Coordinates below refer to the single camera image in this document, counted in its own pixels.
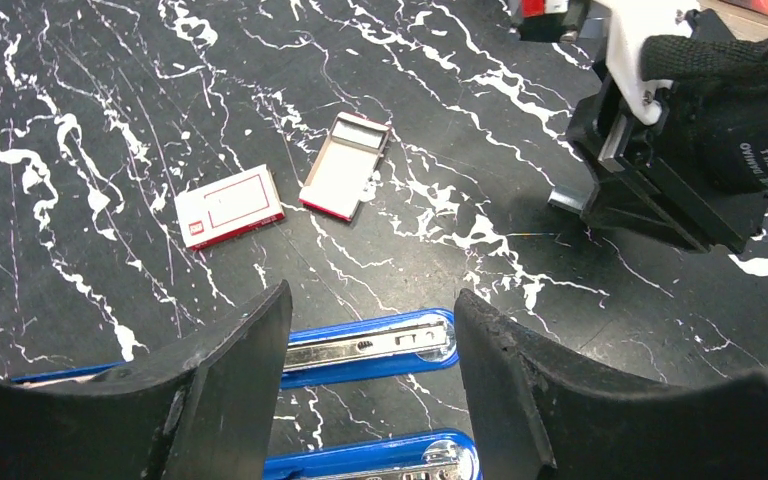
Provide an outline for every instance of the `blue stapler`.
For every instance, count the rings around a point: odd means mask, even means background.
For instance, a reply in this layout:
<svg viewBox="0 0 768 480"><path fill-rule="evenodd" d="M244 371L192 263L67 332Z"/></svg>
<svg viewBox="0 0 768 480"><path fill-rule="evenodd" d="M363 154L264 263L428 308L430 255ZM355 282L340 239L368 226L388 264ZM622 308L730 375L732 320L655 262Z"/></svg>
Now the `blue stapler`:
<svg viewBox="0 0 768 480"><path fill-rule="evenodd" d="M480 480L475 444L457 430L282 455L263 480Z"/></svg>
<svg viewBox="0 0 768 480"><path fill-rule="evenodd" d="M290 334L281 388L354 382L451 367L454 315L433 308ZM82 381L124 362L14 377L28 387Z"/></svg>

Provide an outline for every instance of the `white plastic bracket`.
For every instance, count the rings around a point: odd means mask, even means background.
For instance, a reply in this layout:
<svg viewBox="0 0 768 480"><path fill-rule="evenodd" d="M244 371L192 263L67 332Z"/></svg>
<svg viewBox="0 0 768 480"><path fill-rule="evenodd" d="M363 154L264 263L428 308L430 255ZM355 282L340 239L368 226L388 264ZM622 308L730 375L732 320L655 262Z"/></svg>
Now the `white plastic bracket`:
<svg viewBox="0 0 768 480"><path fill-rule="evenodd" d="M608 33L608 71L622 92L631 112L644 125L658 123L663 109L655 91L672 87L672 80L644 82L640 74L643 42L658 35L690 37L693 29L684 19L699 10L695 0L598 0L611 9Z"/></svg>

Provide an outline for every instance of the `white box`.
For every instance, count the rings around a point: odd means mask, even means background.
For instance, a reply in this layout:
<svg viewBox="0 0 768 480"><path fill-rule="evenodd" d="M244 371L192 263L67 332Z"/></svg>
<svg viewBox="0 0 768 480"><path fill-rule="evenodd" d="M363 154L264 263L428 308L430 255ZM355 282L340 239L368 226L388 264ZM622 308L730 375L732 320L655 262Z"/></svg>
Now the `white box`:
<svg viewBox="0 0 768 480"><path fill-rule="evenodd" d="M337 115L299 193L299 201L351 221L389 138L387 125L348 113Z"/></svg>
<svg viewBox="0 0 768 480"><path fill-rule="evenodd" d="M266 165L175 197L184 244L199 250L284 218Z"/></svg>

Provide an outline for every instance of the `table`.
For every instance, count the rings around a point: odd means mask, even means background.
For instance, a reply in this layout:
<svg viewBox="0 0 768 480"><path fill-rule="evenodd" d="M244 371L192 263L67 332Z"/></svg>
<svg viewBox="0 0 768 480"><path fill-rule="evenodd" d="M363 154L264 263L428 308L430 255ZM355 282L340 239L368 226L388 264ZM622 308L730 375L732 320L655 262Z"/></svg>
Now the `table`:
<svg viewBox="0 0 768 480"><path fill-rule="evenodd" d="M470 288L656 380L768 365L768 218L734 257L548 208L590 188L563 132L598 81L586 48L507 22L486 0L0 0L0 378L146 355L284 278L296 330ZM394 127L350 224L297 201L340 111ZM187 250L174 196L263 163L287 218ZM456 368L282 392L275 415L273 454L470 431Z"/></svg>

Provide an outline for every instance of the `red logo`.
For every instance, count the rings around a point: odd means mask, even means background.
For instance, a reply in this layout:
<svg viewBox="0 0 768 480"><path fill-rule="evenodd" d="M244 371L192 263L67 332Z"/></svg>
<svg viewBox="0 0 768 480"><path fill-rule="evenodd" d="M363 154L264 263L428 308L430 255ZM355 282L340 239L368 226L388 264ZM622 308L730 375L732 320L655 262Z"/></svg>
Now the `red logo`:
<svg viewBox="0 0 768 480"><path fill-rule="evenodd" d="M201 220L190 224L190 235L198 235L199 233L204 233L204 224L201 223Z"/></svg>

